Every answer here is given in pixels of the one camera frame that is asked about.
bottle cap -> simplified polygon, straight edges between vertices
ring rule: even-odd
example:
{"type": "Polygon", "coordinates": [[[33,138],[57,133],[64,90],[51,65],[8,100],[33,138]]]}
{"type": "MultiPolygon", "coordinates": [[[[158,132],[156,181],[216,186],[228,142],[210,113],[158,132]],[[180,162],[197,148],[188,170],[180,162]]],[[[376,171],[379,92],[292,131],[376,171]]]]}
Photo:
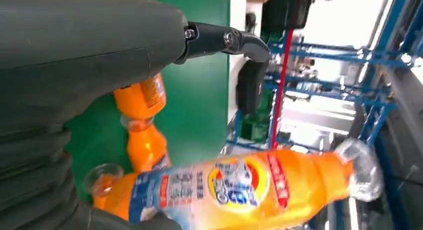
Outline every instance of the bottle cap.
{"type": "Polygon", "coordinates": [[[347,139],[336,150],[344,164],[352,161],[349,179],[350,196],[365,202],[379,198],[383,191],[383,175],[375,152],[357,139],[347,139]]]}

blue metal frame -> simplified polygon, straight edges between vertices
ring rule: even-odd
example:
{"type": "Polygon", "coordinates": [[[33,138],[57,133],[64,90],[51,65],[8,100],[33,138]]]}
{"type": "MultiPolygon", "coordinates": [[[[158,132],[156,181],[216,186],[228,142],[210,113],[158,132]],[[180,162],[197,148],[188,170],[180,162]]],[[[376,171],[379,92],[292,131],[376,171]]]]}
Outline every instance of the blue metal frame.
{"type": "MultiPolygon", "coordinates": [[[[327,81],[320,81],[320,80],[312,80],[312,79],[303,79],[298,77],[289,77],[287,76],[287,81],[289,80],[296,80],[302,82],[309,82],[309,83],[318,83],[329,85],[333,89],[336,89],[337,93],[325,93],[325,92],[313,92],[303,89],[292,89],[292,88],[284,88],[284,92],[286,91],[294,91],[309,95],[318,95],[324,96],[329,98],[335,98],[340,100],[347,100],[353,101],[356,103],[364,104],[366,109],[366,121],[364,123],[363,129],[359,135],[359,138],[366,142],[369,146],[375,146],[376,153],[380,159],[381,166],[384,172],[385,177],[385,184],[386,184],[386,193],[388,197],[388,203],[391,208],[391,212],[393,215],[395,229],[409,229],[408,218],[405,215],[404,207],[402,205],[401,199],[398,196],[398,184],[395,180],[390,178],[392,175],[391,166],[389,163],[389,158],[387,156],[387,152],[385,150],[383,139],[379,135],[379,132],[384,125],[386,118],[388,117],[389,111],[397,107],[396,103],[392,102],[389,99],[389,95],[391,90],[385,86],[377,86],[377,88],[372,88],[371,84],[374,81],[376,68],[374,65],[386,65],[389,67],[410,67],[415,59],[419,57],[423,53],[423,3],[420,3],[416,14],[414,15],[414,21],[410,25],[410,28],[407,30],[407,34],[404,38],[404,42],[399,49],[387,49],[389,48],[390,41],[392,41],[393,36],[395,34],[395,30],[398,29],[399,17],[404,9],[407,7],[406,3],[409,0],[394,0],[389,17],[385,21],[384,29],[380,35],[378,44],[376,45],[375,49],[371,50],[365,47],[362,48],[353,48],[347,46],[330,46],[324,44],[313,44],[313,43],[293,43],[292,46],[303,46],[308,48],[310,52],[300,50],[300,51],[290,51],[291,55],[297,56],[304,56],[304,57],[315,57],[315,58],[326,58],[326,59],[333,59],[333,60],[340,60],[340,61],[348,61],[348,62],[358,62],[358,63],[368,63],[368,71],[365,75],[365,78],[362,84],[359,85],[341,85],[339,83],[332,83],[327,81]],[[339,54],[324,54],[324,53],[314,53],[314,49],[328,49],[328,50],[336,50],[339,51],[339,54]],[[403,63],[399,56],[404,53],[409,52],[412,56],[412,60],[410,63],[403,63]]],[[[274,54],[280,54],[284,49],[284,44],[286,38],[283,39],[281,42],[272,43],[269,47],[274,54]]],[[[279,86],[277,84],[277,76],[270,74],[270,80],[268,80],[265,84],[265,87],[268,89],[274,90],[276,93],[279,90],[279,86]]],[[[235,128],[234,139],[228,141],[228,143],[240,145],[246,148],[254,149],[254,150],[263,150],[262,148],[258,148],[254,144],[241,144],[239,143],[239,134],[236,132],[239,131],[239,121],[240,121],[240,114],[237,117],[237,124],[235,128]]],[[[272,131],[272,124],[270,125],[269,132],[272,131]]],[[[313,149],[319,151],[316,148],[310,148],[310,146],[301,145],[298,143],[294,143],[292,141],[286,139],[278,138],[277,141],[279,143],[288,143],[293,145],[302,146],[308,149],[313,149]]],[[[342,203],[336,203],[337,211],[342,210],[342,203]]],[[[343,220],[337,219],[337,229],[343,229],[343,220]]]]}

orange bottle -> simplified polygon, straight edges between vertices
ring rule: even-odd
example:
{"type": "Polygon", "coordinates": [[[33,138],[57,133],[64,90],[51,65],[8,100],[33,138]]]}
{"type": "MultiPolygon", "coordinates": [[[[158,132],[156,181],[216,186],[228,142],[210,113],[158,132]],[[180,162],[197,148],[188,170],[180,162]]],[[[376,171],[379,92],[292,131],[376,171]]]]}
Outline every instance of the orange bottle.
{"type": "Polygon", "coordinates": [[[382,175],[371,149],[347,140],[323,155],[273,150],[128,174],[106,189],[103,209],[132,223],[164,212],[182,229],[283,229],[335,200],[378,198],[382,175]]]}
{"type": "Polygon", "coordinates": [[[162,75],[113,92],[119,111],[131,119],[148,119],[158,114],[166,105],[162,75]]]}
{"type": "Polygon", "coordinates": [[[128,129],[127,152],[135,173],[170,166],[166,138],[153,124],[154,116],[166,104],[161,74],[127,88],[114,96],[121,120],[128,129]]]}
{"type": "Polygon", "coordinates": [[[171,165],[167,140],[153,124],[153,117],[129,120],[127,152],[135,173],[162,169],[171,165]]]}

red pole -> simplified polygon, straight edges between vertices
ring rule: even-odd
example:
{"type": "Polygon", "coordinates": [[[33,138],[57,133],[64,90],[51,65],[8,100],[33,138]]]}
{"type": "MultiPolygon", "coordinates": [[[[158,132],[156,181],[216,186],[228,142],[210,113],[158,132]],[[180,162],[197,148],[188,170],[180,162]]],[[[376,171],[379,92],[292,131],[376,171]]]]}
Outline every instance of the red pole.
{"type": "Polygon", "coordinates": [[[292,43],[292,36],[294,34],[294,30],[290,30],[288,32],[286,45],[285,45],[285,51],[283,56],[283,64],[282,64],[282,71],[280,73],[280,83],[278,92],[276,95],[276,110],[275,114],[273,116],[273,128],[272,128],[272,148],[276,148],[278,146],[278,143],[276,141],[276,135],[278,130],[277,128],[277,122],[280,115],[280,109],[282,108],[282,99],[283,99],[283,88],[285,87],[285,76],[286,76],[286,69],[288,68],[288,58],[289,58],[289,49],[291,48],[292,43]]]}

metal bolt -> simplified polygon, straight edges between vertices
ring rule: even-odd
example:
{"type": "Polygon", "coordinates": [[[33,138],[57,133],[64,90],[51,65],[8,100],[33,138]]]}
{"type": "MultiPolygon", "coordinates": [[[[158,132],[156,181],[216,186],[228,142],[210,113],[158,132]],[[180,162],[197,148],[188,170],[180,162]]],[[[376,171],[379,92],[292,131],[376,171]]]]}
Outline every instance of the metal bolt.
{"type": "Polygon", "coordinates": [[[194,39],[196,37],[196,32],[193,29],[185,30],[185,39],[194,39]]]}
{"type": "Polygon", "coordinates": [[[223,36],[225,45],[232,45],[233,43],[233,33],[232,32],[226,32],[223,36]]]}

